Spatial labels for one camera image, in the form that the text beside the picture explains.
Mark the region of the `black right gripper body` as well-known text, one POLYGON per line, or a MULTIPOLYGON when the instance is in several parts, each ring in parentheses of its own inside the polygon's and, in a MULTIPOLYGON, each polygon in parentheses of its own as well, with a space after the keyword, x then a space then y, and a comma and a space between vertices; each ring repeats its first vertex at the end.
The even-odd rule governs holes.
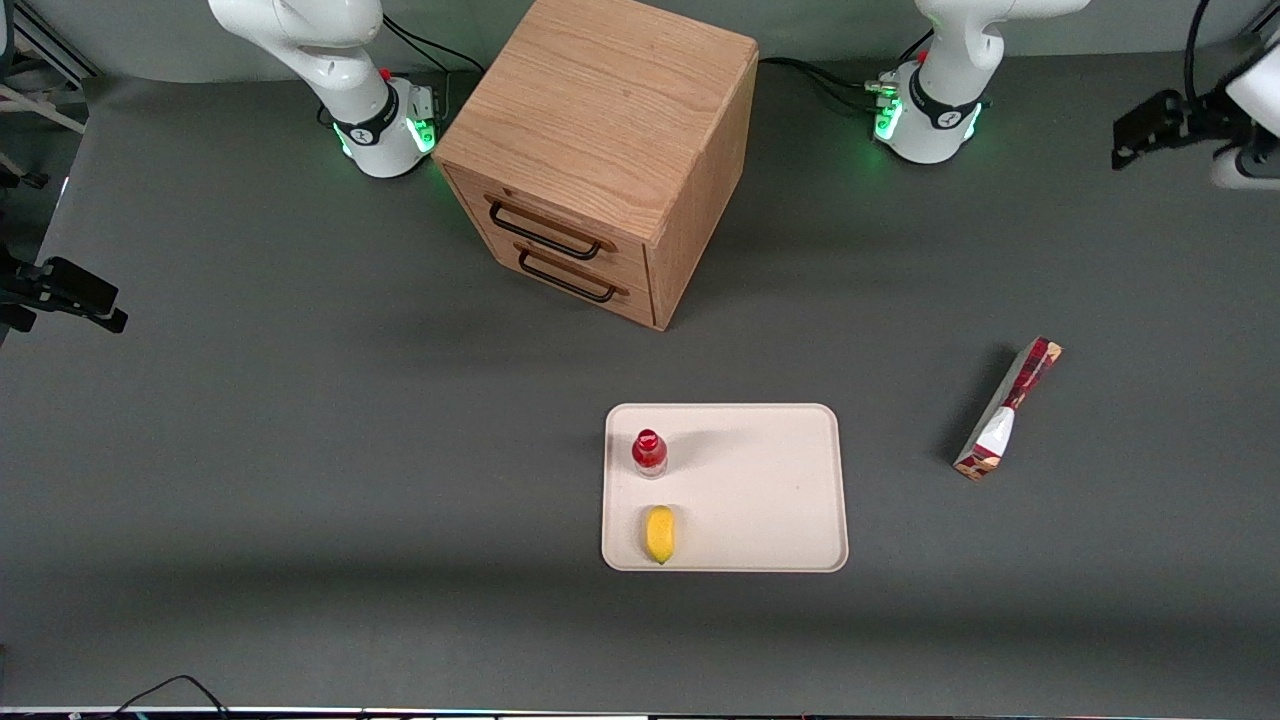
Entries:
POLYGON ((45 291, 40 282, 45 268, 13 256, 1 249, 1 324, 6 331, 28 333, 37 311, 42 311, 45 291))

